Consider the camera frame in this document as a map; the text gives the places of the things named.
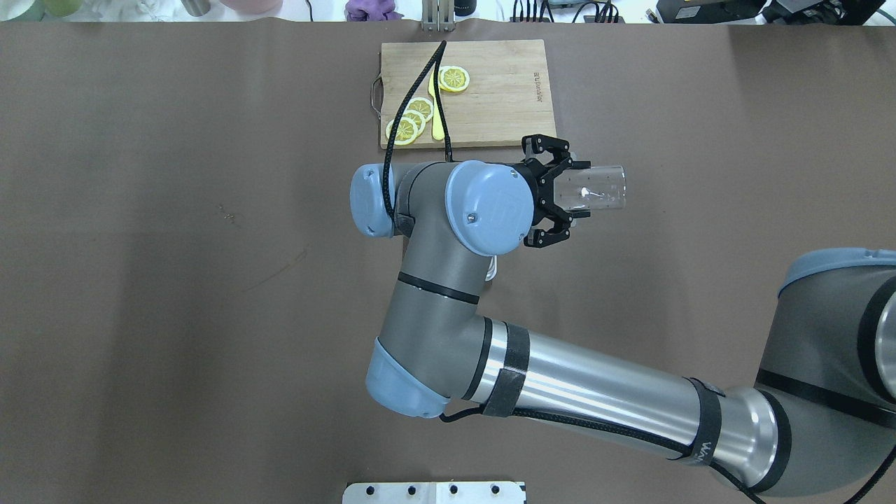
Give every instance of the lemon slice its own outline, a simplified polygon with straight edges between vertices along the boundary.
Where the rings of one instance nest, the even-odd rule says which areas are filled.
[[[423,128],[426,126],[426,116],[416,110],[405,110],[401,116],[414,121],[414,124],[417,125],[417,130],[419,130],[418,135],[423,133]]]
[[[386,129],[384,130],[386,141],[389,140],[389,133],[392,132],[392,123],[394,122],[395,120],[393,119],[386,125]],[[418,136],[420,136],[420,128],[417,127],[417,123],[410,117],[401,117],[398,122],[398,133],[395,135],[395,144],[407,145],[408,143],[417,140]]]
[[[439,88],[461,92],[470,85],[470,74],[459,66],[443,66],[439,69]]]
[[[407,110],[416,110],[423,114],[425,121],[433,118],[433,102],[423,97],[417,97],[408,102]]]

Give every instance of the knife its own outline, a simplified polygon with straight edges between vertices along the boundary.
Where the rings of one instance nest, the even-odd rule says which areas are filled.
[[[445,131],[442,129],[442,113],[439,110],[439,104],[435,102],[435,70],[429,75],[429,96],[433,97],[433,140],[442,141],[445,138]]]

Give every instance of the blue cap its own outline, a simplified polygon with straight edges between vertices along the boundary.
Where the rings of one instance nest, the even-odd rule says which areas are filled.
[[[380,344],[374,342],[374,356],[367,370],[367,392],[377,403],[408,416],[435,418],[444,413],[450,400],[420,383]]]
[[[787,270],[787,279],[778,290],[778,295],[785,287],[810,274],[850,268],[853,266],[896,266],[896,251],[869,250],[867,248],[823,248],[809,252],[798,258]]]
[[[389,168],[389,194],[395,206],[395,174]],[[361,234],[391,238],[392,219],[383,206],[383,164],[366,164],[355,171],[349,191],[351,217]]]
[[[457,239],[474,254],[500,256],[532,227],[535,202],[525,178],[507,165],[464,161],[445,184],[445,211]]]

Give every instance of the cutting board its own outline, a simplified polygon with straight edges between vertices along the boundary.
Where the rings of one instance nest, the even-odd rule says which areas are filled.
[[[386,125],[436,48],[436,42],[383,44],[382,148],[386,146]],[[556,136],[544,40],[448,42],[442,65],[462,66],[470,73],[470,86],[465,91],[442,91],[452,146],[519,145],[525,135]],[[432,100],[428,84],[427,77],[414,96]],[[442,148],[442,142],[433,140],[431,125],[430,120],[414,143],[395,148]]]

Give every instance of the brown tabletop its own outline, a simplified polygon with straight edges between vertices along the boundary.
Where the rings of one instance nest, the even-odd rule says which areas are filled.
[[[383,157],[380,43],[439,37],[0,24],[0,502],[325,503],[348,482],[452,478],[525,481],[533,503],[746,502],[563,429],[410,419],[367,395],[401,241],[355,230],[349,178]],[[502,257],[484,315],[751,385],[794,258],[896,248],[894,29],[446,37],[544,39],[559,135],[628,173],[625,210]],[[889,474],[866,502],[894,494]]]

